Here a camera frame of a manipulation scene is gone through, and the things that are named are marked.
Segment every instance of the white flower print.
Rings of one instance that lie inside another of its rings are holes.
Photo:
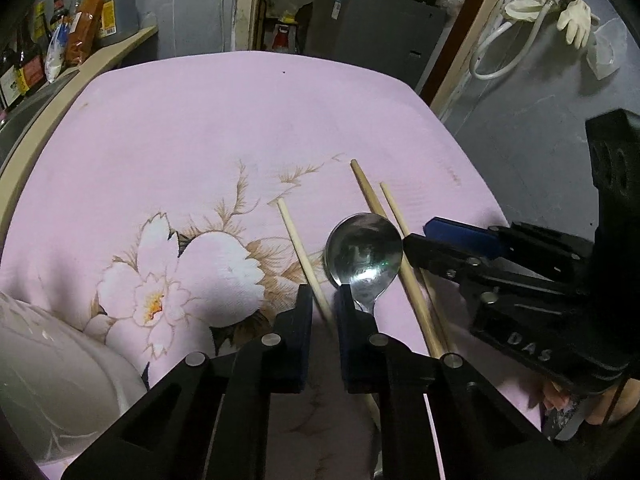
[[[140,372],[149,363],[150,383],[161,358],[172,361],[163,364],[166,372],[190,351],[213,356],[209,326],[242,321],[264,300],[258,265],[224,232],[195,237],[178,256],[177,233],[165,215],[154,216],[142,229],[135,262],[118,259],[98,284],[98,302],[115,320],[105,343]],[[98,332],[103,317],[94,317],[85,332]],[[177,341],[179,348],[172,348]]]

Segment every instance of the person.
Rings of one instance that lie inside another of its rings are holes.
[[[586,424],[581,424],[571,439],[554,441],[585,480],[640,478],[640,381],[627,381],[605,423],[617,389],[614,386],[601,395],[585,418]],[[562,410],[569,402],[569,392],[549,380],[544,381],[542,394],[548,410]]]

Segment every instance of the red label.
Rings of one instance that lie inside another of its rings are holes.
[[[23,66],[22,73],[24,74],[24,81],[27,83],[29,88],[37,85],[44,77],[40,56],[34,57],[30,62]]]

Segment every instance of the flower center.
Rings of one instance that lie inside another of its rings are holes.
[[[145,323],[151,321],[158,312],[162,312],[162,298],[164,298],[162,292],[154,292],[146,297],[145,315],[143,316]]]

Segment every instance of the spoon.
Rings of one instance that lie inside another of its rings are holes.
[[[333,284],[351,285],[354,301],[371,315],[401,262],[400,233],[374,213],[358,213],[340,222],[324,247],[324,266]]]

